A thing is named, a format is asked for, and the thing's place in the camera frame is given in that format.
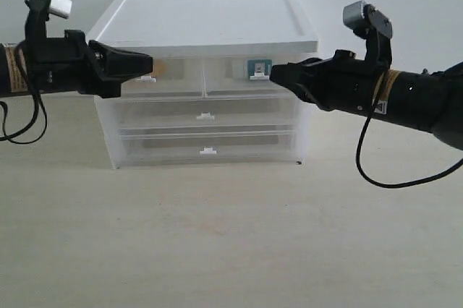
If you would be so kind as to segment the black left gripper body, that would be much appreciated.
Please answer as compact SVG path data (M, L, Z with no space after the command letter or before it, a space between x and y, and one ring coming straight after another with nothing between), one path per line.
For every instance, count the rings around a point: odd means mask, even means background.
M108 76L109 55L115 50L79 30L62 38L27 41L27 73L40 93L77 92L101 98L121 96L121 80Z

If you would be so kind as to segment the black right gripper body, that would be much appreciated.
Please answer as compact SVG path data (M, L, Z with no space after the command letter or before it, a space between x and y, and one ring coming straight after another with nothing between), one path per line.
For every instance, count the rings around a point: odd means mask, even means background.
M382 63L356 59L351 51L337 50L329 59L297 62L297 96L323 111L366 115L372 108Z

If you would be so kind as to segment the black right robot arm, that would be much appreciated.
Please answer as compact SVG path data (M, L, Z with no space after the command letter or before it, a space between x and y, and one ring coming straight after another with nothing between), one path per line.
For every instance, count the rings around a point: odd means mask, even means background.
M338 50L322 60L309 58L272 66L272 83L323 111L343 111L432 134L462 149L462 72L415 73L386 69Z

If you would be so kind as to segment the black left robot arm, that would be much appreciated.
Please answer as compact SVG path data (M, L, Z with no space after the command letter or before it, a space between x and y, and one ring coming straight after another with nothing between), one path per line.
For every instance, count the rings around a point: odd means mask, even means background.
M1 44L1 97L77 92L118 98L122 84L151 74L153 57L85 39L80 30L61 38Z

